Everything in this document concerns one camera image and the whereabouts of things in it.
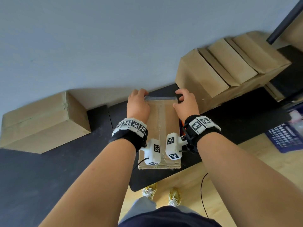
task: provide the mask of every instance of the forearm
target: forearm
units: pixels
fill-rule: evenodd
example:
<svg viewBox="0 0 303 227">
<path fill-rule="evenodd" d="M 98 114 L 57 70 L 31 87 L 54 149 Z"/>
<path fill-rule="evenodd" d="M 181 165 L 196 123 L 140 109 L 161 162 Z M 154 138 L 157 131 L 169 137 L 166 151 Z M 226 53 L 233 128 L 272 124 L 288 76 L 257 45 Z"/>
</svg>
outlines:
<svg viewBox="0 0 303 227">
<path fill-rule="evenodd" d="M 302 192 L 273 168 L 218 133 L 205 135 L 197 147 L 237 226 L 303 223 Z"/>
<path fill-rule="evenodd" d="M 109 143 L 40 226 L 116 226 L 135 155 L 125 139 Z"/>
</svg>

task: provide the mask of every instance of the person's left hand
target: person's left hand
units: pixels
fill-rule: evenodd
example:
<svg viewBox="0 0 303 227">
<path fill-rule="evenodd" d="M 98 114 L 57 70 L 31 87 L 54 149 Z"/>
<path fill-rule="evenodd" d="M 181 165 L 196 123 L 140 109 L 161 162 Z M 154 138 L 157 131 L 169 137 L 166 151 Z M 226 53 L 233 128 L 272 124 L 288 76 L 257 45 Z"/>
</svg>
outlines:
<svg viewBox="0 0 303 227">
<path fill-rule="evenodd" d="M 148 92 L 143 88 L 139 91 L 137 89 L 132 91 L 128 97 L 127 118 L 135 118 L 146 124 L 150 112 L 149 105 L 144 101 L 146 95 L 148 95 Z"/>
</svg>

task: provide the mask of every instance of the hand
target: hand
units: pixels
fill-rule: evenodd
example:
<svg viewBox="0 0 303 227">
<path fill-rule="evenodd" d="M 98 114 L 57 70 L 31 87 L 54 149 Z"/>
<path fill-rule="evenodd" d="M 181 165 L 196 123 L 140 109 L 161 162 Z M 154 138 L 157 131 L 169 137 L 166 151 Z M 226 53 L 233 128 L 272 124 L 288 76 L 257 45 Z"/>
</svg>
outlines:
<svg viewBox="0 0 303 227">
<path fill-rule="evenodd" d="M 137 89 L 132 91 L 128 97 L 127 118 L 135 118 L 146 124 L 150 112 L 149 105 L 144 101 L 146 95 L 148 92 L 142 88 L 139 91 Z"/>
<path fill-rule="evenodd" d="M 181 103 L 174 103 L 172 106 L 176 109 L 179 118 L 185 122 L 185 120 L 191 115 L 199 115 L 199 108 L 196 102 L 196 98 L 193 93 L 190 93 L 187 89 L 182 88 L 176 90 L 176 94 L 182 94 L 179 98 Z"/>
</svg>

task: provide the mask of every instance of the wristband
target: wristband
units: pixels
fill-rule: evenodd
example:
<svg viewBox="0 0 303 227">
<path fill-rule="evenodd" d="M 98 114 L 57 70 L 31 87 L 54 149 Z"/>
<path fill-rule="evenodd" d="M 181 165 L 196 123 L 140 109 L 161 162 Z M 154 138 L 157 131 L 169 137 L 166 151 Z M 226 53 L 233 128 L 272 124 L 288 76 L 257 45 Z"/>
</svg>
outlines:
<svg viewBox="0 0 303 227">
<path fill-rule="evenodd" d="M 114 129 L 109 143 L 117 139 L 126 139 L 134 145 L 136 152 L 138 152 L 142 146 L 146 145 L 148 134 L 146 127 L 145 123 L 135 118 L 123 119 Z"/>
<path fill-rule="evenodd" d="M 221 128 L 215 124 L 210 118 L 201 115 L 189 116 L 182 127 L 187 142 L 194 146 L 194 150 L 197 150 L 198 141 L 206 134 L 211 132 L 217 132 L 221 134 Z"/>
</svg>

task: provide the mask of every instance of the wooden floor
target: wooden floor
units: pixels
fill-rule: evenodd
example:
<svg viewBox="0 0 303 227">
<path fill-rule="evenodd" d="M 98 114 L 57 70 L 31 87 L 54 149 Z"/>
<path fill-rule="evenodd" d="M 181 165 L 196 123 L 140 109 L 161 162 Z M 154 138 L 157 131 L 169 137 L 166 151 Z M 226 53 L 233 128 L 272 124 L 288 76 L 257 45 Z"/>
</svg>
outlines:
<svg viewBox="0 0 303 227">
<path fill-rule="evenodd" d="M 281 154 L 265 134 L 254 137 L 239 146 L 279 171 L 303 190 L 303 150 Z M 177 187 L 182 196 L 182 205 L 206 216 L 200 198 L 200 185 L 206 173 L 204 164 L 199 163 L 158 182 L 158 190 L 154 196 L 157 208 L 168 204 L 170 189 Z M 141 196 L 141 191 L 127 190 L 120 219 Z M 203 181 L 202 196 L 210 218 L 215 219 L 224 227 L 236 226 L 208 176 Z"/>
</svg>

